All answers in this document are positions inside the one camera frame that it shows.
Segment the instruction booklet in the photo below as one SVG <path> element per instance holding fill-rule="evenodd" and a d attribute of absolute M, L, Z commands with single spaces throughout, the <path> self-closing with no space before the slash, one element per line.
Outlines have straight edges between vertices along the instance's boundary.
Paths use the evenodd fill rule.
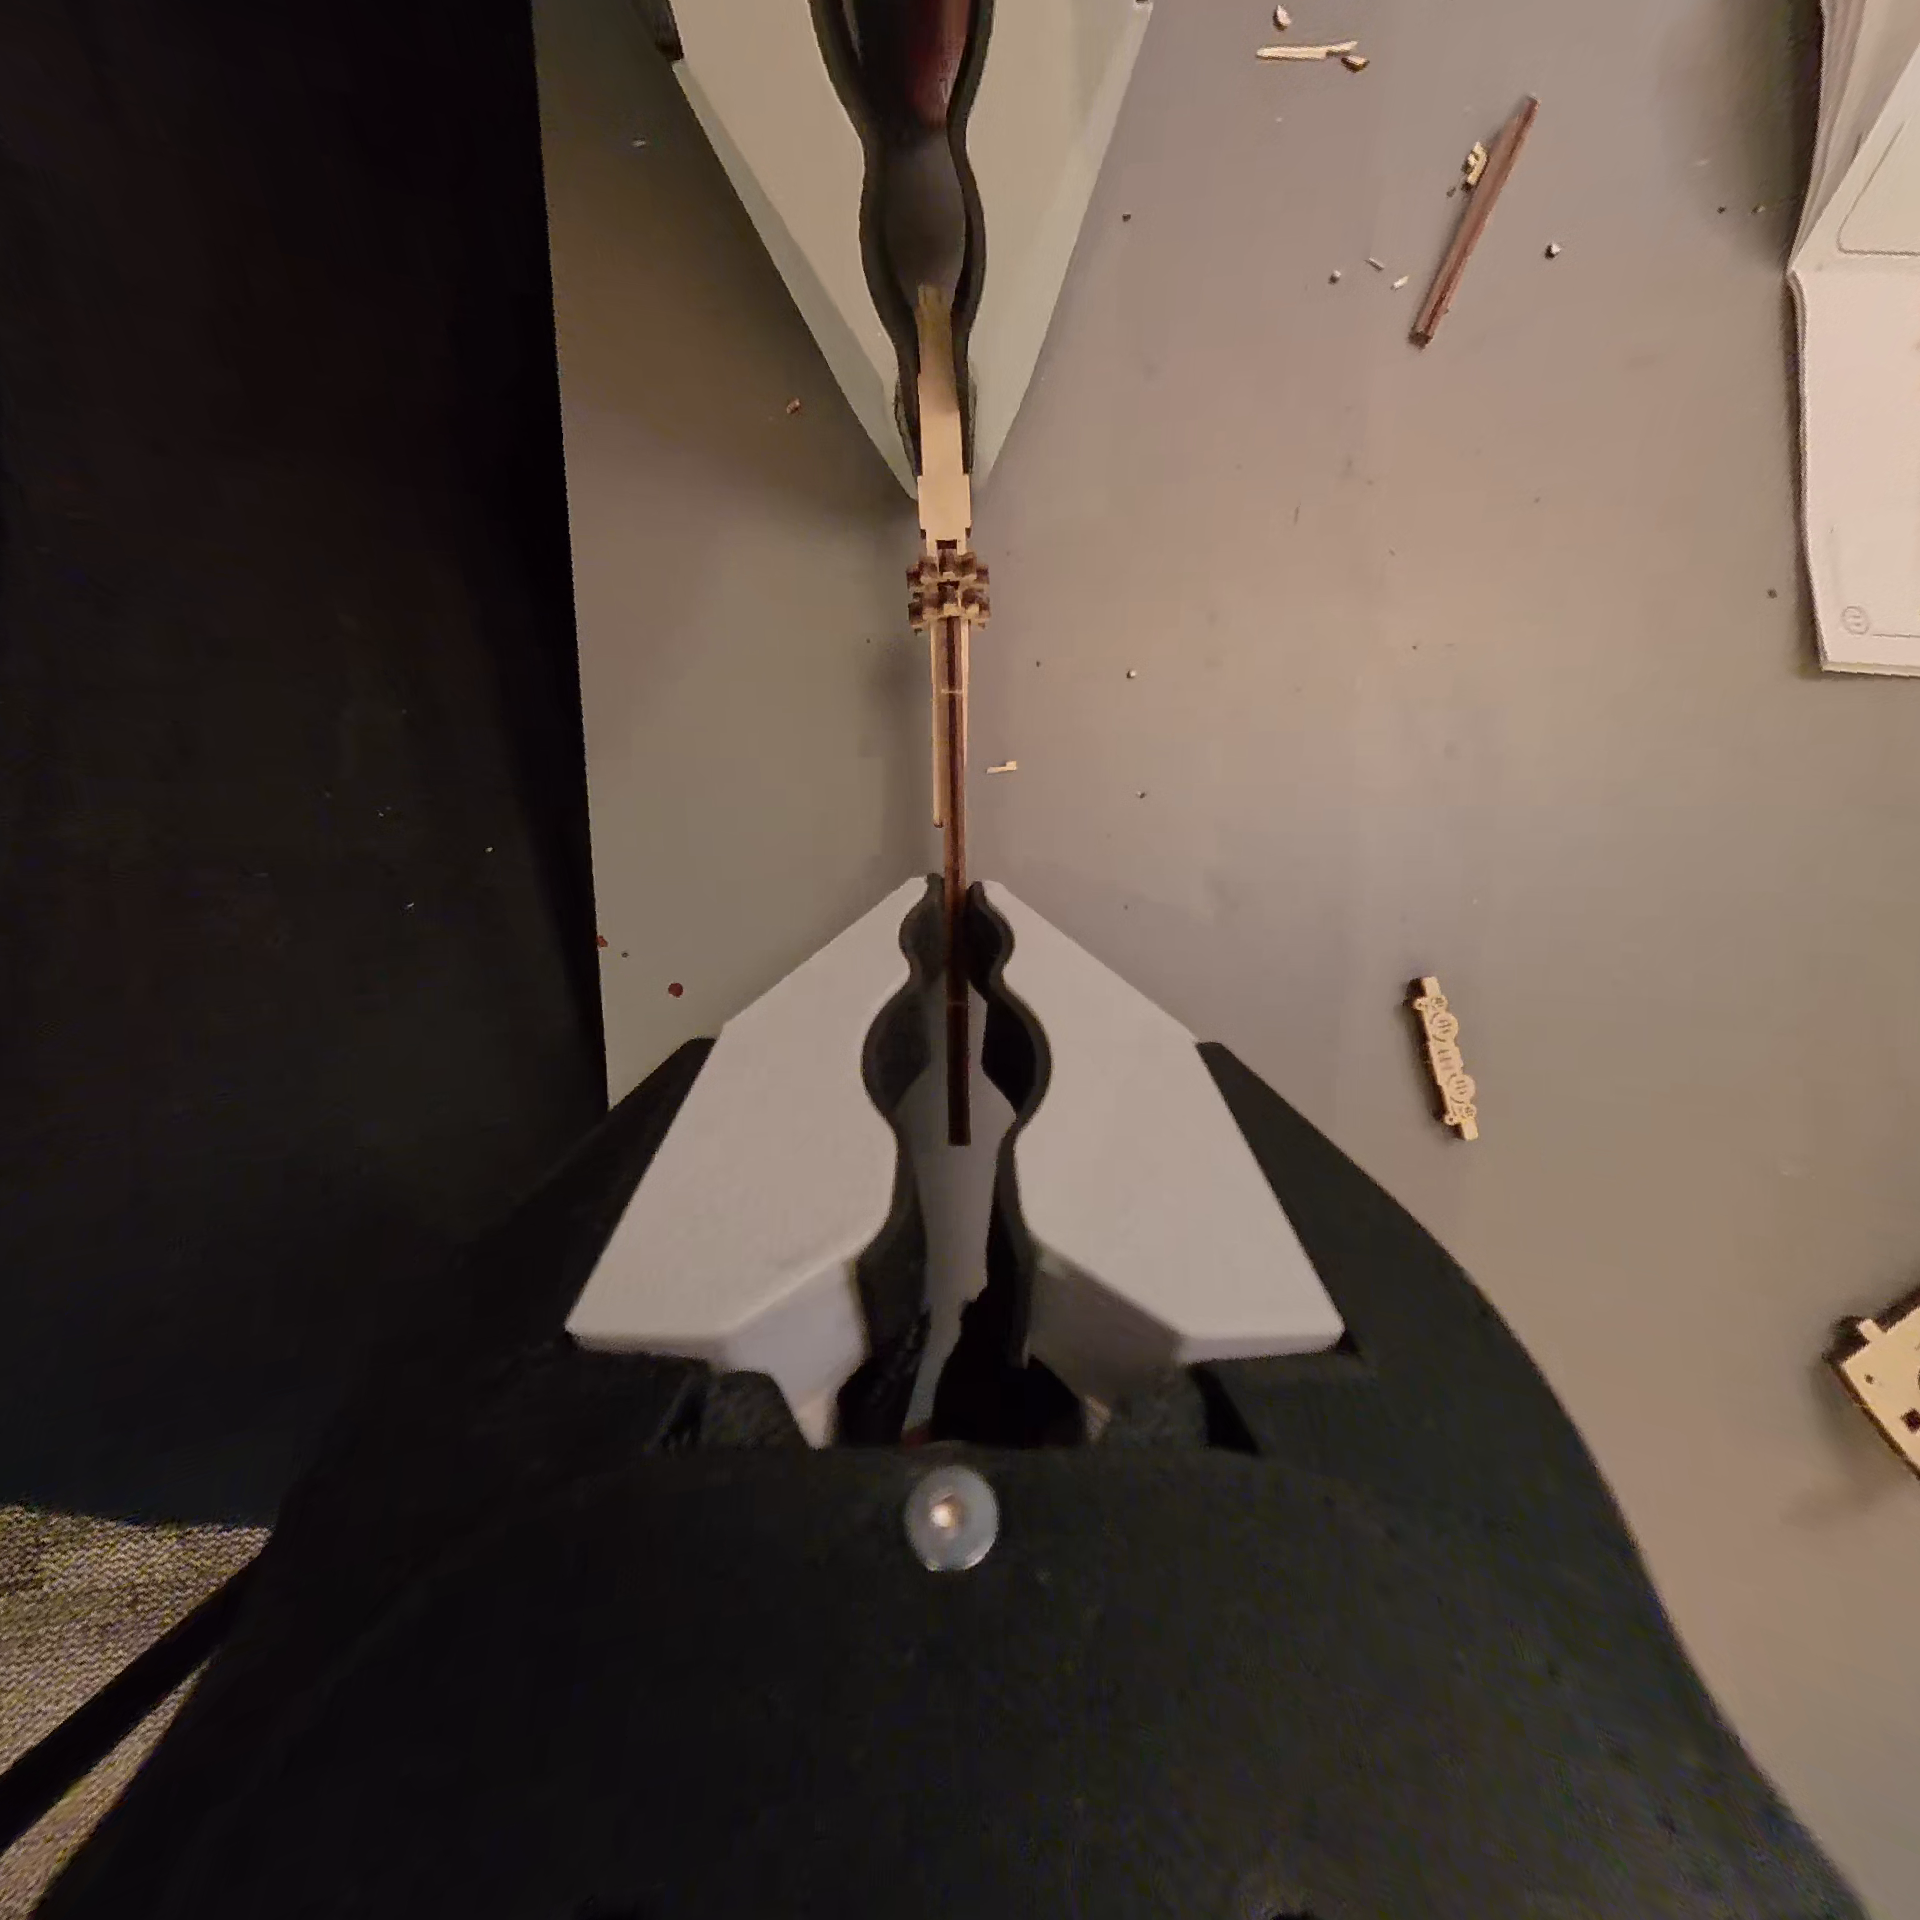
<path fill-rule="evenodd" d="M 1917 674 L 1917 3 L 1822 3 L 1790 247 L 1818 662 Z"/>

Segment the short wooden rod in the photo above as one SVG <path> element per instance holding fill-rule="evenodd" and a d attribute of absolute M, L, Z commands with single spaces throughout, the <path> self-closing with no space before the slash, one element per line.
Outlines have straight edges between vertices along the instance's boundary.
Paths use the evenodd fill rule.
<path fill-rule="evenodd" d="M 1460 215 L 1457 226 L 1443 244 L 1443 253 L 1435 267 L 1435 277 L 1428 283 L 1425 303 L 1413 312 L 1412 324 L 1412 342 L 1419 350 L 1428 350 L 1435 342 L 1435 333 L 1441 329 L 1441 324 L 1446 318 L 1460 281 L 1474 260 L 1474 250 L 1478 247 L 1486 226 L 1500 206 L 1500 197 L 1505 188 L 1505 181 L 1514 171 L 1514 163 L 1525 151 L 1525 139 L 1536 127 L 1542 113 L 1542 101 L 1536 95 L 1525 95 L 1514 111 L 1501 121 L 1501 127 L 1493 133 L 1493 139 L 1478 139 L 1460 168 Z"/>

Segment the small toothed wooden strip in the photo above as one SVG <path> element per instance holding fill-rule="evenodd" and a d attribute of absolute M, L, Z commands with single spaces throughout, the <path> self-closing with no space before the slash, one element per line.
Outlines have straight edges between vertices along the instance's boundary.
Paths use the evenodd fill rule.
<path fill-rule="evenodd" d="M 1478 1139 L 1478 1091 L 1460 1052 L 1460 1017 L 1437 977 L 1413 977 L 1409 1013 L 1422 1031 L 1422 1055 L 1435 1084 L 1441 1122 L 1464 1143 Z"/>

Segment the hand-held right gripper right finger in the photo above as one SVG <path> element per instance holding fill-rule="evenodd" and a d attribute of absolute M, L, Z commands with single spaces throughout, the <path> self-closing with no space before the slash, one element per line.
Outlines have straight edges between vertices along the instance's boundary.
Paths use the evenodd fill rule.
<path fill-rule="evenodd" d="M 967 938 L 1013 1112 L 991 1206 L 1009 1360 L 1113 1407 L 1200 1360 L 1331 1350 L 1345 1322 L 1201 1041 L 1004 882 L 973 884 Z"/>

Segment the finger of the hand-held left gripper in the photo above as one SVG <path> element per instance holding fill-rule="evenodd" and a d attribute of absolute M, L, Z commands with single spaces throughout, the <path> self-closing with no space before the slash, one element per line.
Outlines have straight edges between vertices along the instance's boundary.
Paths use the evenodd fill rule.
<path fill-rule="evenodd" d="M 967 469 L 1018 416 L 1091 211 L 1154 3 L 947 3 L 944 139 L 960 202 L 953 286 Z"/>
<path fill-rule="evenodd" d="M 672 3 L 677 78 L 856 421 L 905 494 L 897 346 L 863 244 L 866 145 L 828 3 Z"/>

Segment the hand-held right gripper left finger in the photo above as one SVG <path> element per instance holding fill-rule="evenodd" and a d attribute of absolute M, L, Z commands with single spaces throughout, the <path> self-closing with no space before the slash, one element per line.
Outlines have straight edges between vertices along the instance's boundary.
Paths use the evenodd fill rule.
<path fill-rule="evenodd" d="M 905 882 L 721 1025 L 565 1318 L 583 1349 L 768 1377 L 837 1441 L 848 1382 L 921 1331 L 897 1111 L 940 946 L 944 882 Z"/>

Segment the long wooden shaft with collars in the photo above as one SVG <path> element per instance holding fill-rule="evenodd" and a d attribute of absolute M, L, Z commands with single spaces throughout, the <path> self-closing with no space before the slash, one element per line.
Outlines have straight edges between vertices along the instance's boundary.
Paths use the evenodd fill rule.
<path fill-rule="evenodd" d="M 917 286 L 916 315 L 921 559 L 909 574 L 909 612 L 932 648 L 935 825 L 944 845 L 947 1143 L 970 1146 L 967 748 L 973 634 L 991 617 L 991 571 L 973 548 L 973 474 L 967 468 L 951 292 L 939 283 Z"/>

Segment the partly built wooden model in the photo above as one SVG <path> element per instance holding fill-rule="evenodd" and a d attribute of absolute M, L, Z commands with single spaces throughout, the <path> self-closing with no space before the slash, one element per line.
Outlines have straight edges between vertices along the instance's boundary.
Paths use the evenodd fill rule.
<path fill-rule="evenodd" d="M 1825 1366 L 1885 1447 L 1917 1474 L 1917 1286 L 1888 1308 L 1844 1314 Z"/>

